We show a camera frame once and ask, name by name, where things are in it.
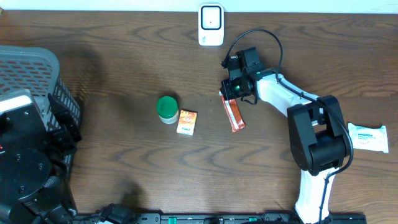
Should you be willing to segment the red chocolate bar wrapper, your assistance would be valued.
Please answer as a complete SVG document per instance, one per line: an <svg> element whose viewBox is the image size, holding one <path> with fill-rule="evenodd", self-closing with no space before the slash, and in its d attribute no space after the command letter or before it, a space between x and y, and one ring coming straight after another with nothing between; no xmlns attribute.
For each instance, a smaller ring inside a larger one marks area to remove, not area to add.
<svg viewBox="0 0 398 224"><path fill-rule="evenodd" d="M223 103L224 109L231 124L231 130L236 133L246 127L246 124L241 116L238 104L235 99L225 100L224 95L219 92L219 96Z"/></svg>

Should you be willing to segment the orange small box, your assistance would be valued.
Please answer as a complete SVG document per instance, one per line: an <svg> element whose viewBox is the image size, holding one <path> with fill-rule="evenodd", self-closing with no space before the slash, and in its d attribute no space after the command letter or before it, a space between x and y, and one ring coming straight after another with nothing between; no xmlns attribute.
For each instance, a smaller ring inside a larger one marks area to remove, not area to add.
<svg viewBox="0 0 398 224"><path fill-rule="evenodd" d="M193 136L196 121L196 112L181 110L180 117L178 119L177 133Z"/></svg>

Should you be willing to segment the green lid jar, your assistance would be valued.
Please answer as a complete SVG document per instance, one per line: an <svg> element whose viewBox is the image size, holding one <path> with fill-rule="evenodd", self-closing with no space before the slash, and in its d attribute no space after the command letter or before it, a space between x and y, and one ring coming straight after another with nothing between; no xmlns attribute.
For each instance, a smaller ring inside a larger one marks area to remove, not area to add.
<svg viewBox="0 0 398 224"><path fill-rule="evenodd" d="M157 113L165 124L173 124L178 120L179 109L177 100L171 96L163 96L157 102Z"/></svg>

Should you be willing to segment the teal wet wipes pack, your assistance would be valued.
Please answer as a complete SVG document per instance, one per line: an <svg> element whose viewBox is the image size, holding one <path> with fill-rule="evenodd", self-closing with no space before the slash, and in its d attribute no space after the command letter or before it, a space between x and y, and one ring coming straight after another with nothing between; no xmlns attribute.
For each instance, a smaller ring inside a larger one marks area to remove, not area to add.
<svg viewBox="0 0 398 224"><path fill-rule="evenodd" d="M377 151L385 154L389 153L387 129L385 126L367 128L348 123L348 131L355 149Z"/></svg>

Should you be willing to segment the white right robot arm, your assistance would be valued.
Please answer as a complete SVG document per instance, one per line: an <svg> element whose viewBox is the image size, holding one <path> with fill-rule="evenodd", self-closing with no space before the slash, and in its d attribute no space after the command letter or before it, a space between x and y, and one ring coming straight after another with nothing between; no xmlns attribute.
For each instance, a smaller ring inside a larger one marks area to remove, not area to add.
<svg viewBox="0 0 398 224"><path fill-rule="evenodd" d="M229 77L221 82L226 101L254 96L287 117L290 150L301 170L294 212L300 223L330 222L328 201L336 174L353 160L353 146L338 100L319 97L288 82L276 68L266 68L256 48L226 55Z"/></svg>

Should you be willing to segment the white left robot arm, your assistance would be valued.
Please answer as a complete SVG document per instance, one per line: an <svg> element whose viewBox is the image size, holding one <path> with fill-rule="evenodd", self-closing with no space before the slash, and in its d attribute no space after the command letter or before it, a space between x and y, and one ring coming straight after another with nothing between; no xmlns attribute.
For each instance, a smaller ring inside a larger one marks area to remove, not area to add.
<svg viewBox="0 0 398 224"><path fill-rule="evenodd" d="M1 223L72 223L77 209L67 155L80 132L68 108L52 95L59 129L46 129L29 90L1 97Z"/></svg>

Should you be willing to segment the white barcode scanner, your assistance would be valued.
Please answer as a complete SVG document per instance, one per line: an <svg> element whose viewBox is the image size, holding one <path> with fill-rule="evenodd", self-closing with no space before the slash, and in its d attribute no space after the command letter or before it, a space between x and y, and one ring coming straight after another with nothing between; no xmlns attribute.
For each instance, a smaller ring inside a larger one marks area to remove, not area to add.
<svg viewBox="0 0 398 224"><path fill-rule="evenodd" d="M220 46L224 41L224 8L220 4L202 4L198 10L198 43Z"/></svg>

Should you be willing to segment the grey plastic basket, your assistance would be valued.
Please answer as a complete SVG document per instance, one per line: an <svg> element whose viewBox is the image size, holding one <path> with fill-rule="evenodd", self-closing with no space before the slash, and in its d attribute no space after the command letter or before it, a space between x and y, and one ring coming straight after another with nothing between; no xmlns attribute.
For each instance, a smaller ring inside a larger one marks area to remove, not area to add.
<svg viewBox="0 0 398 224"><path fill-rule="evenodd" d="M22 98L4 99L19 90L30 91L47 131L60 129L48 95L66 108L76 126L80 126L81 108L60 78L60 64L53 52L40 47L1 46L2 114L27 103Z"/></svg>

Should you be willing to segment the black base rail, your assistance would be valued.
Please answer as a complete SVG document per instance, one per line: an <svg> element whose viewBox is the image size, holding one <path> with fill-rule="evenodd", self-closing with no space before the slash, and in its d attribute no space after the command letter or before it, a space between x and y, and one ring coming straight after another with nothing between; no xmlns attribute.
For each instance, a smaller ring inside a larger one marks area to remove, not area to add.
<svg viewBox="0 0 398 224"><path fill-rule="evenodd" d="M167 214L148 211L138 213L120 204L110 204L92 214L77 215L72 224L130 223L130 224L255 224L255 223L302 223L295 212L271 211L256 214Z"/></svg>

